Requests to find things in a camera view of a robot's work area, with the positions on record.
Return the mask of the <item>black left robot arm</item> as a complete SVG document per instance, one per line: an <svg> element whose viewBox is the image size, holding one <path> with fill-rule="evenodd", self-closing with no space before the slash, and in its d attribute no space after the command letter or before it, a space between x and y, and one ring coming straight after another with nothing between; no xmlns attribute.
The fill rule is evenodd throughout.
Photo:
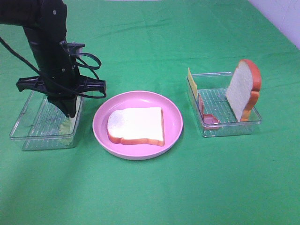
<svg viewBox="0 0 300 225"><path fill-rule="evenodd" d="M21 26L37 63L34 67L17 54L3 39L2 45L23 61L37 76L20 78L16 83L19 91L33 90L43 93L47 100L58 107L67 117L75 117L78 96L87 97L89 91L106 97L106 83L80 75L79 68L92 73L102 65L100 59L81 52L85 45L66 41L67 6L61 0L2 0L0 22Z"/></svg>

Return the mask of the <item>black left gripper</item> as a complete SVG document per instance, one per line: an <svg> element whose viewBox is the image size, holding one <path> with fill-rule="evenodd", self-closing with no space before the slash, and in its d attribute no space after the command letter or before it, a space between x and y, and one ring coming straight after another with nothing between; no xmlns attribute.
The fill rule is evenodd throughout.
<svg viewBox="0 0 300 225"><path fill-rule="evenodd" d="M19 91L33 90L48 96L54 96L47 97L48 102L55 105L66 117L70 118L74 118L77 112L77 96L94 99L106 97L106 81L83 75L79 76L77 83L71 88L58 84L53 79L42 75L20 78L16 86Z"/></svg>

